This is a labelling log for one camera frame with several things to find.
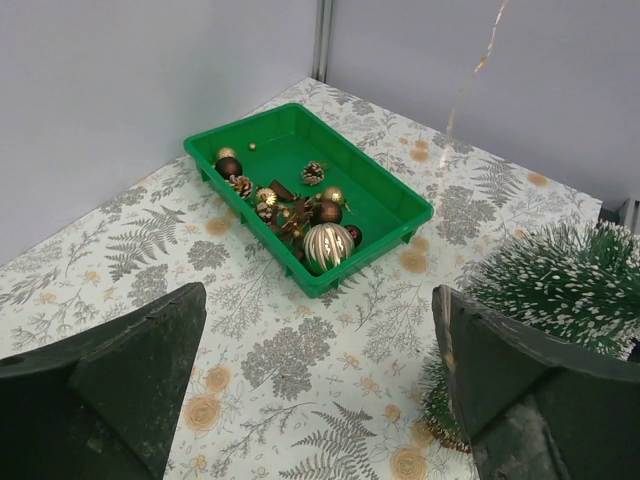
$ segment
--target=gold string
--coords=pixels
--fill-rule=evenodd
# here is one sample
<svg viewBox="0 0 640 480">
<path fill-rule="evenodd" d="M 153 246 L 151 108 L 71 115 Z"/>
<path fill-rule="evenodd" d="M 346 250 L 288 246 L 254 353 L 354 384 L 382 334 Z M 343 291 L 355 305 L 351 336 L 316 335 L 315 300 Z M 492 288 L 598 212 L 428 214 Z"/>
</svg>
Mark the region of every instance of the gold string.
<svg viewBox="0 0 640 480">
<path fill-rule="evenodd" d="M 460 104 L 462 103 L 462 100 L 464 99 L 464 96 L 467 93 L 467 90 L 469 90 L 469 87 L 478 76 L 478 72 L 480 72 L 480 70 L 484 68 L 484 66 L 487 64 L 487 61 L 489 60 L 489 57 L 491 56 L 491 52 L 493 51 L 493 44 L 495 43 L 495 39 L 496 39 L 496 31 L 498 30 L 498 24 L 502 19 L 502 14 L 504 13 L 504 9 L 507 7 L 508 3 L 509 3 L 509 0 L 502 1 L 500 10 L 498 11 L 498 15 L 496 16 L 496 20 L 495 22 L 493 22 L 493 29 L 491 31 L 491 40 L 489 41 L 489 46 L 487 47 L 487 53 L 480 58 L 480 62 L 478 63 L 476 68 L 473 70 L 473 74 L 467 80 L 467 83 L 460 90 L 458 90 L 456 101 L 453 104 L 451 113 L 449 114 L 449 122 L 447 123 L 447 130 L 446 130 L 447 144 L 445 145 L 445 148 L 442 150 L 442 155 L 440 156 L 440 167 L 444 167 L 449 158 L 449 150 L 451 148 L 451 144 L 453 143 L 453 135 L 452 135 L 453 126 L 455 124 L 458 108 L 460 107 Z"/>
</svg>

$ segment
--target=gray flower print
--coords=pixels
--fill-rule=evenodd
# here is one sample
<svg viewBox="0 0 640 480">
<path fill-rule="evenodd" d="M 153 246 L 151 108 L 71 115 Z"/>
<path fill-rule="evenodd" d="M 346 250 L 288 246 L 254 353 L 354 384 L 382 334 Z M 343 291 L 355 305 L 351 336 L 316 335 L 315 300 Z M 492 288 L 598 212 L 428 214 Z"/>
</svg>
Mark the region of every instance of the gray flower print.
<svg viewBox="0 0 640 480">
<path fill-rule="evenodd" d="M 369 115 L 370 113 L 373 113 L 375 111 L 369 102 L 365 102 L 364 100 L 360 99 L 351 104 L 351 110 L 353 110 L 353 113 L 361 117 Z"/>
<path fill-rule="evenodd" d="M 295 400 L 311 390 L 309 367 L 329 355 L 331 338 L 336 338 L 333 327 L 320 317 L 306 318 L 298 331 L 283 328 L 273 339 L 253 346 L 241 364 L 244 378 L 254 389 L 271 379 L 274 396 Z"/>
<path fill-rule="evenodd" d="M 445 148 L 449 143 L 449 138 L 444 133 L 436 132 L 431 141 L 438 147 Z M 455 138 L 451 142 L 451 148 L 453 148 L 454 152 L 459 153 L 460 155 L 469 155 L 474 150 L 471 145 L 463 143 L 460 140 L 456 140 Z"/>
<path fill-rule="evenodd" d="M 168 271 L 167 264 L 162 264 L 136 273 L 136 279 L 131 284 L 132 290 L 127 294 L 129 298 L 134 299 L 131 304 L 138 308 L 144 307 L 167 293 L 165 276 Z"/>
<path fill-rule="evenodd" d="M 467 245 L 467 240 L 477 238 L 480 223 L 495 220 L 495 207 L 486 200 L 472 200 L 473 190 L 449 186 L 444 192 L 439 216 L 443 219 L 436 230 L 442 238 L 454 245 Z"/>
<path fill-rule="evenodd" d="M 191 246 L 187 256 L 193 268 L 203 270 L 207 267 L 214 269 L 221 267 L 230 255 L 223 243 L 198 240 Z"/>
<path fill-rule="evenodd" d="M 147 189 L 142 186 L 130 188 L 126 192 L 121 193 L 120 195 L 117 195 L 111 200 L 103 203 L 100 207 L 100 211 L 106 215 L 120 214 L 122 213 L 122 207 L 125 205 L 131 207 L 140 203 L 146 193 Z"/>
</svg>

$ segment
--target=tablecloth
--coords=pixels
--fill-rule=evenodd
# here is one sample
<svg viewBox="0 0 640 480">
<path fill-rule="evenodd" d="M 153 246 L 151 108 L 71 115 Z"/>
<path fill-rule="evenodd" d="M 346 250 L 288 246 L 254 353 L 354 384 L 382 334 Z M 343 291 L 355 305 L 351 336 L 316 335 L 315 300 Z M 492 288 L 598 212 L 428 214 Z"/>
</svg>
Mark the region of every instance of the tablecloth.
<svg viewBox="0 0 640 480">
<path fill-rule="evenodd" d="M 443 134 L 312 79 L 260 110 L 286 102 L 434 204 L 409 245 L 309 299 L 182 157 L 0 268 L 0 357 L 203 282 L 166 478 L 474 478 L 418 421 L 431 291 L 464 287 L 505 237 L 595 220 L 600 202 L 458 141 L 440 162 Z"/>
</svg>

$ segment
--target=black object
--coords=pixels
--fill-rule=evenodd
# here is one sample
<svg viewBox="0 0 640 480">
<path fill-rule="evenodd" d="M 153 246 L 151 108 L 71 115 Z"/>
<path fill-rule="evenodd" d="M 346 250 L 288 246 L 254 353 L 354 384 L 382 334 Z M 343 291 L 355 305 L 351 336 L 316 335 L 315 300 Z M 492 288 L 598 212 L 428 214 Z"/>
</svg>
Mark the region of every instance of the black object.
<svg viewBox="0 0 640 480">
<path fill-rule="evenodd" d="M 161 479 L 206 319 L 186 285 L 0 360 L 2 478 Z"/>
<path fill-rule="evenodd" d="M 480 478 L 637 479 L 640 366 L 564 343 L 440 286 L 436 335 Z"/>
<path fill-rule="evenodd" d="M 242 175 L 242 165 L 234 157 L 221 158 L 216 162 L 214 168 L 225 180 L 228 180 L 231 175 L 235 175 L 236 177 Z"/>
<path fill-rule="evenodd" d="M 311 224 L 340 223 L 342 221 L 342 208 L 333 200 L 321 200 L 311 209 Z"/>
<path fill-rule="evenodd" d="M 353 244 L 357 247 L 362 243 L 362 231 L 355 225 L 345 225 L 345 227 L 353 238 Z"/>
</svg>

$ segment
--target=tray rim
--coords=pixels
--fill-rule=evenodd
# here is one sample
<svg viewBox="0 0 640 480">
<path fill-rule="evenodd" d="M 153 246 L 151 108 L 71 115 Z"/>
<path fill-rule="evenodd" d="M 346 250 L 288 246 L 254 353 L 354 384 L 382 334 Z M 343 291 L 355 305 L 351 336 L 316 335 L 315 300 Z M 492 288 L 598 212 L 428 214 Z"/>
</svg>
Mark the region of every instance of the tray rim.
<svg viewBox="0 0 640 480">
<path fill-rule="evenodd" d="M 225 180 L 222 179 L 222 177 L 218 174 L 218 172 L 215 171 L 215 169 L 213 168 L 213 164 L 209 163 L 209 160 L 204 158 L 204 156 L 201 155 L 197 151 L 197 149 L 193 146 L 193 142 L 199 140 L 202 137 L 210 136 L 213 133 L 220 133 L 225 130 L 234 128 L 238 125 L 241 125 L 243 123 L 246 123 L 252 119 L 264 117 L 264 116 L 271 115 L 279 111 L 288 110 L 288 109 L 298 109 L 304 115 L 312 117 L 313 121 L 322 123 L 329 130 L 331 135 L 336 136 L 338 140 L 346 144 L 355 154 L 359 155 L 360 157 L 363 157 L 363 159 L 368 163 L 370 163 L 374 169 L 390 177 L 391 181 L 397 184 L 403 190 L 405 195 L 410 195 L 413 199 L 421 203 L 422 206 L 424 207 L 424 212 L 417 215 L 415 218 L 413 218 L 409 222 L 402 224 L 400 227 L 395 228 L 394 230 L 391 230 L 389 233 L 379 238 L 378 240 L 376 240 L 366 248 L 356 251 L 348 260 L 345 260 L 344 262 L 342 262 L 338 267 L 332 268 L 331 270 L 323 273 L 320 276 L 314 276 L 313 274 L 311 274 L 304 267 L 302 262 L 300 262 L 293 255 L 291 250 L 289 250 L 289 248 L 281 242 L 278 236 L 273 231 L 271 231 L 271 229 L 260 219 L 260 217 L 258 217 L 258 215 L 253 211 L 253 208 L 251 208 L 249 203 L 247 203 L 247 201 L 242 200 L 239 196 L 237 196 L 236 192 L 231 188 L 231 186 Z M 398 179 L 393 173 L 389 172 L 386 168 L 384 168 L 382 165 L 376 162 L 373 158 L 367 155 L 366 152 L 359 149 L 351 141 L 345 138 L 344 135 L 342 135 L 341 133 L 336 131 L 333 127 L 328 125 L 324 120 L 318 117 L 315 113 L 310 111 L 304 105 L 297 102 L 284 103 L 277 107 L 267 109 L 265 111 L 259 112 L 254 115 L 249 115 L 247 117 L 241 118 L 231 123 L 222 125 L 220 127 L 216 127 L 216 128 L 192 135 L 184 140 L 183 146 L 185 151 L 195 160 L 198 169 L 203 171 L 207 175 L 209 181 L 214 182 L 216 184 L 216 188 L 221 188 L 224 192 L 227 193 L 227 196 L 231 199 L 234 198 L 233 197 L 234 195 L 237 197 L 238 201 L 237 202 L 233 201 L 232 206 L 236 207 L 236 209 L 239 210 L 241 215 L 244 215 L 244 218 L 240 216 L 241 222 L 248 224 L 249 229 L 252 231 L 254 235 L 256 232 L 254 232 L 253 229 L 257 229 L 262 234 L 262 236 L 266 235 L 267 238 L 271 237 L 274 240 L 274 245 L 267 246 L 265 245 L 265 242 L 258 239 L 260 243 L 263 244 L 265 249 L 269 251 L 272 255 L 273 255 L 273 252 L 270 251 L 271 247 L 275 248 L 278 252 L 283 254 L 282 256 L 284 256 L 284 259 L 282 261 L 276 255 L 273 255 L 273 256 L 278 261 L 278 263 L 285 268 L 285 271 L 288 269 L 289 272 L 291 272 L 292 276 L 296 277 L 295 280 L 298 286 L 309 296 L 311 295 L 307 291 L 308 289 L 306 287 L 309 287 L 314 290 L 324 289 L 324 291 L 327 291 L 331 288 L 337 288 L 340 284 L 340 277 L 344 275 L 344 272 L 354 267 L 355 264 L 357 264 L 359 261 L 362 261 L 365 258 L 368 259 L 366 263 L 358 267 L 356 271 L 361 270 L 366 265 L 370 265 L 375 260 L 377 260 L 382 255 L 384 255 L 384 253 L 381 253 L 380 255 L 376 255 L 376 253 L 380 250 L 383 250 L 384 247 L 389 243 L 397 241 L 398 239 L 402 239 L 403 241 L 405 241 L 405 243 L 407 243 L 409 241 L 409 238 L 405 239 L 407 234 L 412 234 L 413 232 L 415 232 L 421 225 L 431 220 L 434 214 L 434 208 L 430 202 L 425 200 L 421 195 L 415 192 L 409 185 L 405 184 L 402 180 Z"/>
</svg>

